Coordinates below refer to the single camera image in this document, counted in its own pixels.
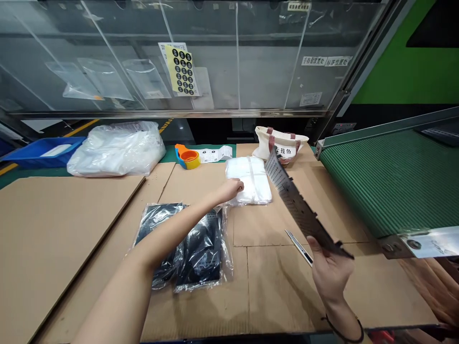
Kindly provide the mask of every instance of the canvas tote bag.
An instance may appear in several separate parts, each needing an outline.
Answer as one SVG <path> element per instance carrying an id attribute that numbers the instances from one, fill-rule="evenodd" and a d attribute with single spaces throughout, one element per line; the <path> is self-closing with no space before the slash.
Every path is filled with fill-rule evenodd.
<path id="1" fill-rule="evenodd" d="M 283 133 L 271 127 L 256 127 L 260 145 L 253 151 L 253 155 L 267 160 L 269 153 L 276 146 L 277 154 L 281 156 L 279 161 L 287 165 L 298 154 L 299 150 L 309 140 L 307 136 Z"/>

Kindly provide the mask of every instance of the green wall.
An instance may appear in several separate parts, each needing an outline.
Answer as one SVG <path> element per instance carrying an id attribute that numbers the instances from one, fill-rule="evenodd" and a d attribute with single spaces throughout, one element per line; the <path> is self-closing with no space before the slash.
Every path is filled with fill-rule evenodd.
<path id="1" fill-rule="evenodd" d="M 459 103 L 459 49 L 406 47 L 434 3 L 416 1 L 353 104 Z"/>

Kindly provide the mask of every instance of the orange tape dispenser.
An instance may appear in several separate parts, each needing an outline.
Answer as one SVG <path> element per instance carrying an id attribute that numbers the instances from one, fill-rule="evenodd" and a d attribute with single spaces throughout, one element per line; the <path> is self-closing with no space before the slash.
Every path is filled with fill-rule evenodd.
<path id="1" fill-rule="evenodd" d="M 180 166 L 186 170 L 192 170 L 201 164 L 199 153 L 195 150 L 189 150 L 184 145 L 175 145 L 175 155 Z"/>

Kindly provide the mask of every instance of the large white plastic bag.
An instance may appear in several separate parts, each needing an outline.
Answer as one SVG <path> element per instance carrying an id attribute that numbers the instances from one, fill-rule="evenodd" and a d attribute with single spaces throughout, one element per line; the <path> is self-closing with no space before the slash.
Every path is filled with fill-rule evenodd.
<path id="1" fill-rule="evenodd" d="M 273 200 L 264 162 L 257 157 L 241 157 L 226 160 L 226 177 L 239 178 L 244 190 L 230 200 L 232 206 L 268 204 Z"/>
<path id="2" fill-rule="evenodd" d="M 67 163 L 79 177 L 149 175 L 166 154 L 156 122 L 128 122 L 95 127 Z"/>

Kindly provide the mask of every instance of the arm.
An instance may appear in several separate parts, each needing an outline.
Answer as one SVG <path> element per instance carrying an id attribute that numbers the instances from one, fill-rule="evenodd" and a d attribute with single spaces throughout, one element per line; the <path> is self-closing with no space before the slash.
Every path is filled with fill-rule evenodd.
<path id="1" fill-rule="evenodd" d="M 205 214 L 243 189 L 244 184 L 239 179 L 228 179 L 218 190 L 175 214 L 147 235 L 120 264 L 72 343 L 138 344 L 154 271 Z"/>
<path id="2" fill-rule="evenodd" d="M 354 262 L 323 250 L 312 236 L 306 239 L 314 256 L 312 276 L 328 320 L 343 337 L 352 341 L 359 340 L 362 335 L 360 325 L 344 299 L 344 288 L 354 271 Z M 364 335 L 362 342 L 371 343 L 367 335 Z"/>

